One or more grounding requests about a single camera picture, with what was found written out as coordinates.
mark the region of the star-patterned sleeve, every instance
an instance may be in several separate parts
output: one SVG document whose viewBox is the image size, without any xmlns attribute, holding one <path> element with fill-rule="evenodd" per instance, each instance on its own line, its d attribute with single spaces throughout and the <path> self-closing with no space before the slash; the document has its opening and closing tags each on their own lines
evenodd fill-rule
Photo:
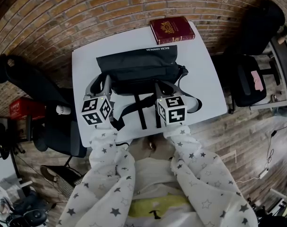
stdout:
<svg viewBox="0 0 287 227">
<path fill-rule="evenodd" d="M 92 130 L 91 170 L 77 185 L 57 227 L 122 227 L 135 185 L 134 158 L 116 147 L 117 130 L 106 122 Z"/>
<path fill-rule="evenodd" d="M 221 158 L 204 149 L 188 126 L 174 126 L 164 137 L 176 148 L 171 169 L 206 227 L 258 226 Z"/>
</svg>

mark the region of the person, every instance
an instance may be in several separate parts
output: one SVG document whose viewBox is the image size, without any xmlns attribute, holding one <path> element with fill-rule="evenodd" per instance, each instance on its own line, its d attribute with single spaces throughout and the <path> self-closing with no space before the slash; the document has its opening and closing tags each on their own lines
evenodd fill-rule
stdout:
<svg viewBox="0 0 287 227">
<path fill-rule="evenodd" d="M 169 160 L 134 160 L 116 146 L 117 130 L 97 126 L 91 169 L 77 185 L 57 227 L 257 227 L 254 211 L 218 155 L 202 147 L 188 126 L 164 138 Z"/>
</svg>

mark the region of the red book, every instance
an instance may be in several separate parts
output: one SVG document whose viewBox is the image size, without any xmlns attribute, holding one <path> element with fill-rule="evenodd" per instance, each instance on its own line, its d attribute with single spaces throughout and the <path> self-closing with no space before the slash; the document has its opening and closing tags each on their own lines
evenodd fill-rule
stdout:
<svg viewBox="0 0 287 227">
<path fill-rule="evenodd" d="M 167 17 L 151 20 L 151 29 L 157 44 L 192 40 L 195 34 L 185 17 Z"/>
</svg>

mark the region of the chair seat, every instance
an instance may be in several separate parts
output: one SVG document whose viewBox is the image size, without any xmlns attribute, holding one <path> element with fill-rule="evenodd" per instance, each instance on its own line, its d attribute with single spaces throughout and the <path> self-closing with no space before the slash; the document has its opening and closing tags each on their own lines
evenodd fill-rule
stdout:
<svg viewBox="0 0 287 227">
<path fill-rule="evenodd" d="M 238 107 L 255 104 L 266 97 L 266 88 L 263 76 L 257 61 L 252 56 L 229 56 L 230 90 Z M 257 71 L 263 85 L 263 90 L 255 89 L 252 71 Z"/>
</svg>

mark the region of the black office chair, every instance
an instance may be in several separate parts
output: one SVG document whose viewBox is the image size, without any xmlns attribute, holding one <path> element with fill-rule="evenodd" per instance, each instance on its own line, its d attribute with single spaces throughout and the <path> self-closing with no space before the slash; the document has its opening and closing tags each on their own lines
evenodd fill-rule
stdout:
<svg viewBox="0 0 287 227">
<path fill-rule="evenodd" d="M 60 153 L 85 157 L 77 124 L 73 89 L 58 88 L 38 69 L 27 64 L 20 56 L 0 56 L 0 83 L 9 81 L 26 92 L 35 101 L 46 105 L 45 119 L 33 122 L 31 133 L 36 148 L 51 148 Z M 71 108 L 71 114 L 58 115 L 57 105 Z"/>
<path fill-rule="evenodd" d="M 276 35 L 285 17 L 281 8 L 270 0 L 263 0 L 259 8 L 247 11 L 241 29 L 234 42 L 223 55 L 212 56 L 221 84 L 227 82 L 232 95 L 232 108 L 255 104 L 266 97 L 266 87 L 262 75 L 273 74 L 276 84 L 280 84 L 278 71 L 273 61 L 270 69 L 260 70 L 257 61 L 250 55 L 260 55 L 271 38 Z M 256 90 L 252 71 L 257 71 L 263 90 Z"/>
</svg>

